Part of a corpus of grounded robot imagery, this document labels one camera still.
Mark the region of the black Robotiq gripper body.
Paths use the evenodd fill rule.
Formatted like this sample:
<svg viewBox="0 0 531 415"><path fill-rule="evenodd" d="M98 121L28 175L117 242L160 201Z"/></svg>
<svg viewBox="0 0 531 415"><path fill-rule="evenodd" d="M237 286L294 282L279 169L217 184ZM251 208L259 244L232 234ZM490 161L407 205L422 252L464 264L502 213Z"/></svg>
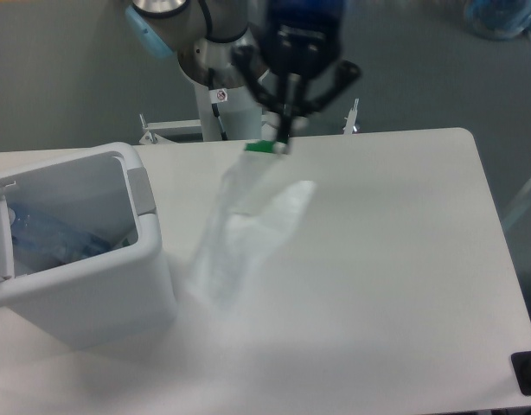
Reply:
<svg viewBox="0 0 531 415"><path fill-rule="evenodd" d="M341 54L344 1L269 1L259 37L264 63L278 77L315 79Z"/></svg>

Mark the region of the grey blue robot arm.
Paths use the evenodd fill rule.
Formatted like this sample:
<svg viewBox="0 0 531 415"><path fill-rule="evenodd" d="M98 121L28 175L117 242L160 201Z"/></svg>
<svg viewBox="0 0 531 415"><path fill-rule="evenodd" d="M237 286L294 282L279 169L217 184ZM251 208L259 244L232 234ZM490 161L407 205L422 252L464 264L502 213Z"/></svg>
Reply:
<svg viewBox="0 0 531 415"><path fill-rule="evenodd" d="M341 58L344 1L265 1L249 21L247 1L131 1L126 20L153 55L173 54L195 89L206 141L262 137L273 115L276 142L321 112L361 77Z"/></svg>

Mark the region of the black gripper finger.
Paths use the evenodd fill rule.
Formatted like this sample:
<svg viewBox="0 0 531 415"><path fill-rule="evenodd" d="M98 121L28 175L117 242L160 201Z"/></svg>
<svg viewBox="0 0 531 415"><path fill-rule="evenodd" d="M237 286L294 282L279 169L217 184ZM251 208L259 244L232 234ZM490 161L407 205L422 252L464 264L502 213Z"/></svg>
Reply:
<svg viewBox="0 0 531 415"><path fill-rule="evenodd" d="M330 87L315 98L307 99L305 95L311 78L301 75L296 83L290 106L285 113L285 147L291 146L292 125L296 118L307 118L311 114L321 112L360 78L361 69L355 63L338 61Z"/></svg>
<svg viewBox="0 0 531 415"><path fill-rule="evenodd" d="M271 93L254 75L252 60L256 48L253 46L241 46L232 49L232 63L239 71L246 83L254 100L265 107L269 112L278 115L278 129L275 144L288 145L291 133L291 104L288 99L288 75L277 76L276 90Z"/></svg>

